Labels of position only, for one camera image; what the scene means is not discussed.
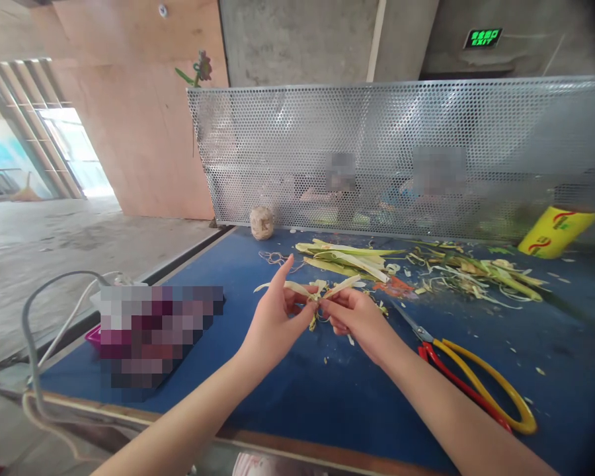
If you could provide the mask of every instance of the blue tabletop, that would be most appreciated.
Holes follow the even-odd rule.
[[[288,255],[295,251],[296,243],[314,237],[357,247],[366,247],[371,240],[276,230],[270,240],[259,242],[247,228],[237,228],[173,276],[167,285],[223,286],[227,302],[224,314],[214,319],[178,370],[146,401],[127,403],[106,392],[101,387],[97,355],[87,343],[44,372],[44,389],[68,397],[167,412],[241,345],[260,297],[253,290],[269,282],[278,269],[261,259],[258,252]],[[398,239],[373,240],[375,247],[383,249],[414,246]],[[477,258],[506,258],[521,268],[532,268],[532,276],[549,281],[548,288],[563,298],[564,304],[528,302],[523,309],[514,310],[445,291],[408,301],[407,311],[435,337],[456,342],[486,360],[534,402],[532,411],[539,430],[517,438],[562,474],[585,473],[595,452],[595,257],[573,253],[565,255],[573,262],[539,260],[517,251],[514,256],[492,254],[480,245],[474,253]],[[329,282],[343,279],[308,265],[290,276],[302,283],[318,278]],[[415,274],[404,278],[409,282],[417,279]],[[502,295],[497,298],[507,301]],[[391,312],[389,322],[407,344],[418,346],[396,313]],[[464,378],[457,368],[451,369]],[[474,370],[500,405],[518,418],[500,387],[485,378],[480,369]],[[236,408],[227,425],[456,472],[389,378],[359,346],[335,336],[328,324],[318,325],[312,333],[304,332],[280,365]]]

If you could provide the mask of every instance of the yellow container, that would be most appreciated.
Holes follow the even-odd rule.
[[[593,221],[595,213],[570,212],[549,207],[522,239],[518,249],[538,258],[557,258]]]

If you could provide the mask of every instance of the hand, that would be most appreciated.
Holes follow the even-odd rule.
[[[284,287],[286,276],[293,266],[293,255],[282,265],[271,280],[249,326],[240,355],[256,365],[261,365],[267,372],[278,365],[289,352],[300,334],[309,326],[317,303],[308,301],[306,296],[297,294]],[[314,293],[317,286],[305,286]]]
[[[335,334],[351,334],[380,367],[384,357],[403,343],[377,305],[361,291],[347,288],[320,302],[324,318],[330,316]]]

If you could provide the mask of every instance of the concrete floor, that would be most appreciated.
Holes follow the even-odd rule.
[[[207,221],[128,217],[114,197],[0,203],[0,360],[24,346],[20,313],[40,284],[78,269],[120,270],[137,278],[211,235]],[[61,325],[88,277],[66,278],[36,299],[31,327]],[[9,475],[86,475],[95,463],[75,461],[55,436],[31,425],[0,399],[0,465]]]

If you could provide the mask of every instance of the purple object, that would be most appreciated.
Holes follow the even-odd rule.
[[[101,350],[101,324],[86,334],[85,339],[97,350]]]

